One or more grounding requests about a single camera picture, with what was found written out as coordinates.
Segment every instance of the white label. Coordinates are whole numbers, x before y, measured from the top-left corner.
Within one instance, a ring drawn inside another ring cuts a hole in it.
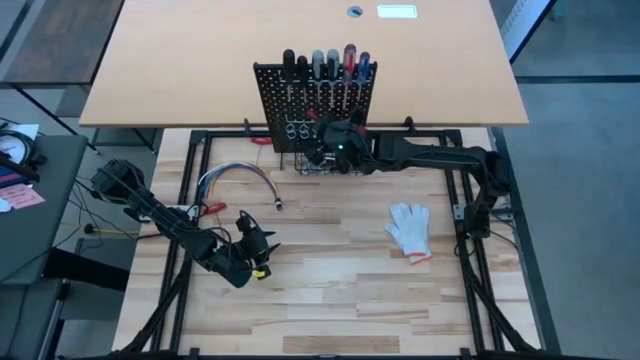
[[[378,5],[378,17],[382,19],[415,19],[418,9],[415,5]]]

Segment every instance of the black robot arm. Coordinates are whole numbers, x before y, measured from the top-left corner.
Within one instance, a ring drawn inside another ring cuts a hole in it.
[[[252,274],[258,279],[271,274],[269,255],[280,244],[269,247],[266,238],[274,232],[262,231],[248,213],[240,212],[236,226],[242,239],[232,243],[211,229],[200,229],[185,211],[164,206],[145,187],[140,169],[128,161],[109,161],[91,182],[103,200],[128,205],[125,213],[135,220],[139,215],[150,217],[163,236],[178,242],[200,266],[220,273],[235,287],[244,286]]]
[[[330,161],[343,172],[352,170],[371,174],[378,171],[401,171],[407,167],[460,170],[470,173],[480,185],[472,204],[461,214],[464,230],[472,236],[490,234],[489,212],[500,196],[509,192],[507,169],[502,157],[481,147],[454,148],[413,144],[403,137],[369,132],[356,121],[319,119],[316,124],[318,147],[306,152],[315,165]]]

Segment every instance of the light wood tabletop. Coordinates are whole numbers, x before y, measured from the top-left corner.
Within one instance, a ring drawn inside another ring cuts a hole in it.
[[[189,134],[189,129],[164,133],[151,190],[165,204],[177,199]],[[467,146],[488,147],[486,129],[462,129],[462,134]],[[301,176],[293,169],[292,154],[285,156],[280,171],[280,156],[270,146],[260,148],[248,139],[213,140],[211,166],[257,162],[277,182],[284,209],[277,212],[268,187],[244,171],[226,173],[206,203],[229,205],[220,219],[235,240],[234,221],[243,209],[265,231],[276,231],[269,242],[282,246],[272,255],[273,275],[241,289],[194,266],[180,353],[199,347],[201,354],[436,355],[473,348],[444,173],[407,169],[366,177]],[[432,260],[410,265],[384,231],[389,206],[396,202],[428,206]],[[216,218],[206,216],[200,225],[214,224]],[[493,223],[492,229],[513,239],[502,223]],[[155,231],[153,225],[142,229]],[[538,346],[516,249],[498,237],[486,239],[485,246],[499,307]],[[131,341],[154,310],[167,249],[164,238],[138,243],[114,349]],[[480,312],[490,339],[481,305]],[[168,347],[173,310],[167,320],[162,348]]]
[[[282,52],[354,43],[378,62],[370,125],[527,124],[488,0],[415,2],[415,18],[381,18],[404,0],[130,0],[97,74],[83,126],[264,124],[252,65]],[[350,17],[359,5],[363,13]]]

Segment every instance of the black screwdriver handle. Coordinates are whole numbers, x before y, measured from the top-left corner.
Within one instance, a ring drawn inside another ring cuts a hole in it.
[[[287,49],[282,53],[282,66],[282,77],[287,85],[291,85],[296,72],[296,54],[293,50]]]
[[[298,56],[298,78],[302,86],[309,83],[309,63],[306,56]]]

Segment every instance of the screwdriver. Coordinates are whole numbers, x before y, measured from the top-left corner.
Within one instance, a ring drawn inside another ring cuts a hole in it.
[[[331,49],[327,52],[327,67],[329,68],[329,85],[331,85],[331,99],[329,107],[333,108],[333,89],[336,87],[338,67],[340,66],[340,54],[338,50]]]
[[[344,85],[344,98],[342,100],[342,110],[347,108],[347,97],[349,95],[349,85],[353,81],[353,66],[356,61],[356,46],[349,44],[344,47],[344,56],[342,57],[342,84]]]
[[[311,67],[313,67],[313,78],[318,86],[318,105],[320,105],[320,85],[322,85],[322,65],[324,64],[324,54],[320,50],[313,52]]]
[[[291,102],[291,87],[293,85],[293,76],[296,72],[296,54],[291,49],[287,49],[282,53],[282,77],[287,84],[287,100]]]
[[[309,84],[309,63],[306,56],[298,56],[298,77],[304,92],[304,103],[307,103],[307,85]]]
[[[369,60],[371,55],[365,51],[360,54],[360,62],[358,63],[358,77],[356,78],[356,84],[358,84],[358,102],[360,102],[360,94],[362,93],[362,86],[367,82],[369,76]]]

